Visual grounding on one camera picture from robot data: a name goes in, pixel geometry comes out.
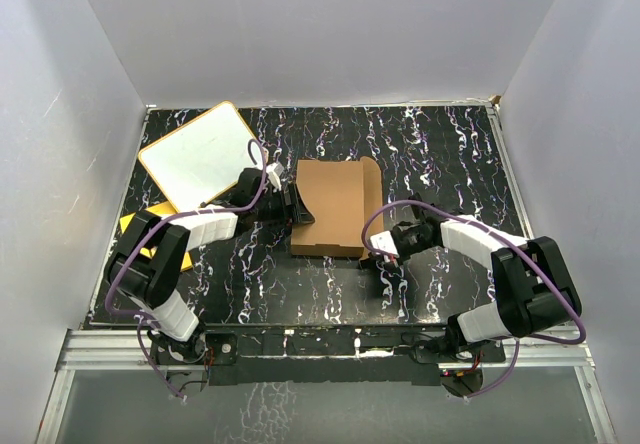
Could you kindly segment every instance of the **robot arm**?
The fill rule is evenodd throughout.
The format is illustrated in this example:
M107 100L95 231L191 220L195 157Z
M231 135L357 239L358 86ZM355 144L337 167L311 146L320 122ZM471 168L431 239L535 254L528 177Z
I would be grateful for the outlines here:
M148 336L159 347L167 349L174 359L196 362L205 350L204 325L176 290L186 251L237 237L257 221L279 225L313 222L313 216L298 195L296 184L282 185L282 170L278 163L267 167L269 184L250 211L241 214L206 212L167 223L147 243L146 247L153 249L151 257L136 256L124 275L118 292L153 316L159 329L150 331ZM261 177L262 171L257 168L244 169L226 198L204 209L246 206L256 195ZM107 282L113 282L136 246L160 220L160 216L148 211L135 214L107 262L104 273Z
M412 200L421 199L415 195ZM455 354L491 339L529 336L570 319L559 300L510 248L472 225L443 219L417 207L413 207L413 212L418 223L402 222L391 231L370 238L372 247L396 257L370 258L384 259L386 266L397 266L417 252L440 246L460 252L490 270L495 284L494 302L448 319L445 336L432 343L434 352ZM475 220L472 216L461 217ZM532 258L575 312L581 314L580 299L555 241L548 237L527 240L498 230L492 232Z

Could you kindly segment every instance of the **yellow object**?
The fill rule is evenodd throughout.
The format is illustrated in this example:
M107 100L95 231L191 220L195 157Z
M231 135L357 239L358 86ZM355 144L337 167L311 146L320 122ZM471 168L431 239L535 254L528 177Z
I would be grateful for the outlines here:
M156 216L162 216L162 217L171 216L176 213L176 210L173 208L173 206L169 201L161 202L160 204L151 206L150 208L147 209L147 211L154 213ZM122 232L125 231L129 223L131 222L131 219L133 219L133 214L129 214L127 216L120 218L120 230ZM152 257L154 252L155 252L155 248L151 249L151 253L149 253L149 250L147 249L142 249L140 251L140 254L142 254L143 256ZM192 267L193 267L193 263L191 262L191 256L189 255L188 252L185 252L184 259L182 260L182 267L180 268L180 270L188 271Z

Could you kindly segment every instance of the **whiteboard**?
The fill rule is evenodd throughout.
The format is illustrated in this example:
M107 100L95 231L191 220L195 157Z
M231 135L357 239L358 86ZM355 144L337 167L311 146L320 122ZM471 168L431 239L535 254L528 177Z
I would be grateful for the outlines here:
M138 159L178 212L191 211L234 186L245 167L255 167L247 152L253 138L225 101L142 149Z

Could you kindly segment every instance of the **black table surface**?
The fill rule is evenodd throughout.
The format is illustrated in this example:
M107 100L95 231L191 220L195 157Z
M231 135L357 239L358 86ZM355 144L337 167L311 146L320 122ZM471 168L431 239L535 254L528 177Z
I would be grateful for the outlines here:
M145 147L205 109L154 110L146 118ZM383 172L384 202L414 192L445 209L521 234L498 147L484 106L241 109L272 160L295 173L298 159L374 158ZM126 215L165 201L137 162L122 208ZM409 220L391 211L385 226ZM178 291L211 324L440 324L451 314L490 302L489 273L454 251L433 249L397 272L363 271L357 260L293 257L284 229L256 225L236 240L191 252L192 270ZM103 284L85 328L130 326L104 308ZM116 306L135 309L127 299Z

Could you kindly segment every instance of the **cardboard box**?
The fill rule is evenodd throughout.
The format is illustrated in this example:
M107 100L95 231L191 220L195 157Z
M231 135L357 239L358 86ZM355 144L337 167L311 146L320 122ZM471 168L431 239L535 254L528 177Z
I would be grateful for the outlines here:
M291 253L300 256L367 256L361 233L382 206L382 173L373 159L328 162L299 160L296 183L315 222L294 226ZM382 216L369 235L384 231Z

